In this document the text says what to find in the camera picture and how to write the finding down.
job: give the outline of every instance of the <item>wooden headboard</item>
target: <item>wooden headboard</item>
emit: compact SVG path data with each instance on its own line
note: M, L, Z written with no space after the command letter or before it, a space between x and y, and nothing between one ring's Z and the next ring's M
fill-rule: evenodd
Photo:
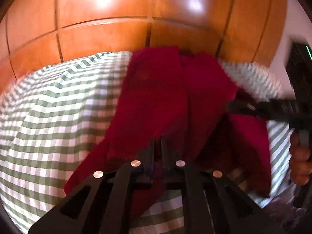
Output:
M0 10L0 92L48 64L178 45L269 66L287 0L9 0Z

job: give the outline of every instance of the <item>folded red fabric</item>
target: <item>folded red fabric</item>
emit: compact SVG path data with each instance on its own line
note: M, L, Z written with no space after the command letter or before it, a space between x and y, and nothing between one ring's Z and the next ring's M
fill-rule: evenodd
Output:
M151 138L165 136L170 148L187 163L194 162L236 92L216 58L206 53L186 56L178 47L134 52L105 138L71 175L65 194L93 172L117 169L133 159ZM218 154L222 151L218 145L227 141L241 167L256 179L252 188L268 195L271 173L265 122L243 115L229 115L228 121L227 132L215 139L209 151ZM200 162L205 166L211 159ZM163 192L161 178L154 179L151 190L136 191L132 215L142 214Z

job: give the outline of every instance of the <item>checkered bedsheet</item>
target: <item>checkered bedsheet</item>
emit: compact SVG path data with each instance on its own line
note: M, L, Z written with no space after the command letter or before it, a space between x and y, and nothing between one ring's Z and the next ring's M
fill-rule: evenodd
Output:
M131 52L98 53L46 66L21 80L0 107L0 198L24 233L65 195L63 186L105 136L114 115ZM227 74L258 99L278 96L279 84L252 64L222 63ZM274 196L288 168L288 124L269 121ZM229 176L242 189L241 170ZM260 205L270 199L258 198ZM183 232L181 194L164 193L131 224L130 233Z

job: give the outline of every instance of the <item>human hand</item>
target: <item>human hand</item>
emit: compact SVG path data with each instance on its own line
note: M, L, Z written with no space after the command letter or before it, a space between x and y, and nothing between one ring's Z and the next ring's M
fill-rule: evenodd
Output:
M293 133L290 138L291 159L289 167L291 169L291 180L303 186L309 181L309 175L312 173L312 162L307 162L310 157L310 150L300 146L299 134Z

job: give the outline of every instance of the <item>wood paneling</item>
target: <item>wood paneling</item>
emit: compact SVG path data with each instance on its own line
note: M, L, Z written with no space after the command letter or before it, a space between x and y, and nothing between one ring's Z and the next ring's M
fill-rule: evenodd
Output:
M8 42L11 53L55 29L54 0L15 0L8 10Z
M60 63L56 33L50 33L26 45L10 56L16 78L46 65Z
M232 62L251 62L269 11L269 0L234 0L219 57Z
M0 75L1 75L0 80L0 94L1 94L10 83L16 81L10 64L9 57L6 57L2 61L0 61Z
M149 0L58 0L61 27L88 20L147 16Z
M272 0L269 17L254 61L269 67L277 51L286 18L287 0Z
M182 24L154 21L150 46L178 46L192 52L215 54L222 35L213 30L194 28Z
M0 60L3 60L4 57L9 55L9 51L7 49L7 34L5 29L6 17L0 23Z
M223 33L232 0L155 0L153 17L183 21Z
M145 46L146 20L106 22L60 31L64 61L103 51L134 51Z

